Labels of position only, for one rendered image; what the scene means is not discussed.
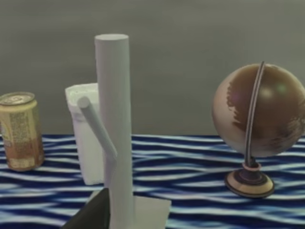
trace tablecloth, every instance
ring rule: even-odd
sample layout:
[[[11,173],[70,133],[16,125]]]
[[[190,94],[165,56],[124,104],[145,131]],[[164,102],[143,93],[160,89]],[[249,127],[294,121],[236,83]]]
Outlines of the tablecloth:
[[[75,139],[43,137],[45,163],[14,172],[0,141],[0,229],[59,229],[102,185],[82,180]],[[305,138],[287,152],[258,161],[275,182],[266,199],[237,196],[224,176],[243,156],[217,136],[132,137],[134,192],[171,199],[167,229],[305,228]]]

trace beverage can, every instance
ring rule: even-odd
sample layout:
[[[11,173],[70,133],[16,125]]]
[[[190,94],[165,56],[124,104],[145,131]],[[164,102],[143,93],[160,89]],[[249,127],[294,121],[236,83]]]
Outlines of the beverage can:
[[[26,171],[43,163],[41,125],[34,94],[15,92],[0,96],[0,128],[10,169]]]

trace white plastic cup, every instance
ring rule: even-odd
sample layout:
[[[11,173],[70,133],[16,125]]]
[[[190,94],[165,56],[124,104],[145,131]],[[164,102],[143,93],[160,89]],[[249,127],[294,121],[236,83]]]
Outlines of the white plastic cup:
[[[66,88],[65,93],[73,120],[73,129],[83,180],[86,185],[103,183],[104,159],[102,147],[77,106],[78,99],[87,96],[91,101],[94,111],[100,117],[98,85],[97,83],[74,85]]]

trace can label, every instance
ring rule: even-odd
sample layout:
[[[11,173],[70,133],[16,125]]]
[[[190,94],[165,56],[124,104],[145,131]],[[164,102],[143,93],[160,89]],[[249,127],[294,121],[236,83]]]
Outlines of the can label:
[[[2,111],[0,122],[8,166],[27,170],[41,165],[44,153],[37,106],[23,111]]]

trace brown globe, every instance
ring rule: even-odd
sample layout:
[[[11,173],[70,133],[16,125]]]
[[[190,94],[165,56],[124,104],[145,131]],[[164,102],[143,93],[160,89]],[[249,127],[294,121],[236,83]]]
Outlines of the brown globe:
[[[244,154],[245,131],[258,64],[241,67],[218,87],[212,116],[219,136]],[[266,64],[254,114],[251,153],[254,157],[279,154],[305,130],[305,89],[287,70]]]

